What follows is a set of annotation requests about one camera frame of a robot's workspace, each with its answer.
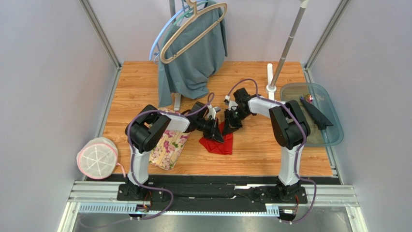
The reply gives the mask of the red paper napkin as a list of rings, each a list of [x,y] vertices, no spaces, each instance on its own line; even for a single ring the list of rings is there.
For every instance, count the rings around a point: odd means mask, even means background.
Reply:
[[[199,143],[209,152],[220,155],[231,155],[233,153],[234,136],[232,133],[223,136],[224,142],[220,143],[202,137]]]

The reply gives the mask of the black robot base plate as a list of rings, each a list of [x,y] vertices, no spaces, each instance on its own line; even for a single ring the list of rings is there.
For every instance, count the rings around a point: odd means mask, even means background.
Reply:
[[[263,212],[267,203],[293,207],[308,203],[300,184],[279,187],[276,176],[150,175],[145,189],[130,179],[118,187],[117,200],[140,201],[151,210]]]

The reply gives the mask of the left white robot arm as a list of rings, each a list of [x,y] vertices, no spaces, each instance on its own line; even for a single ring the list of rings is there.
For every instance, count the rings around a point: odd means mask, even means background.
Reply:
[[[165,131],[189,133],[200,131],[203,137],[224,143],[216,114],[221,111],[210,103],[196,102],[186,114],[167,112],[147,105],[127,126],[125,133],[131,147],[128,178],[135,185],[148,181],[149,157]]]

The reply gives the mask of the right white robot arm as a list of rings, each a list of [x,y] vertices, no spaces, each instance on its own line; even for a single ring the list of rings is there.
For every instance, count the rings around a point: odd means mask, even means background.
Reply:
[[[222,135],[233,133],[243,127],[242,120],[250,115],[263,115],[271,121],[274,137],[282,147],[281,168],[278,175],[284,186],[300,181],[301,153],[310,135],[310,126],[297,101],[275,101],[259,94],[250,95],[245,88],[234,92],[235,100],[225,96],[228,108],[224,111]]]

